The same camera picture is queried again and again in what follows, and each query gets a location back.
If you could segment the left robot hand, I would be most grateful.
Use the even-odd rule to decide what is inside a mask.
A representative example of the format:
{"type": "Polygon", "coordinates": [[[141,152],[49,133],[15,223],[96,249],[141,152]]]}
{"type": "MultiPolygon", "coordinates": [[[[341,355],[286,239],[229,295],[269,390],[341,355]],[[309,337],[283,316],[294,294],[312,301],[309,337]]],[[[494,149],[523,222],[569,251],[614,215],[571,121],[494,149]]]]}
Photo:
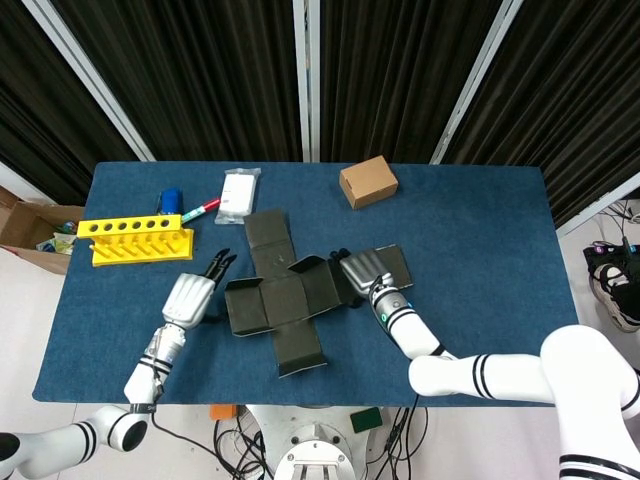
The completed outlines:
{"type": "Polygon", "coordinates": [[[236,258],[229,248],[224,248],[214,256],[203,274],[181,274],[162,308],[164,321],[184,330],[198,326],[216,288],[236,258]]]}

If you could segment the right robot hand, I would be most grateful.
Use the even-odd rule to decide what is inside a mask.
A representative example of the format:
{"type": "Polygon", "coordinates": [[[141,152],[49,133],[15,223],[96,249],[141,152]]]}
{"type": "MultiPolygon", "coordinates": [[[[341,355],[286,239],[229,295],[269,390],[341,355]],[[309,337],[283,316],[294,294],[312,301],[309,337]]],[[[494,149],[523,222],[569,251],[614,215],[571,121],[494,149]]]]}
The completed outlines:
{"type": "Polygon", "coordinates": [[[394,285],[391,271],[375,249],[356,254],[345,248],[332,251],[328,265],[340,303],[350,308],[358,308],[374,285],[394,285]]]}

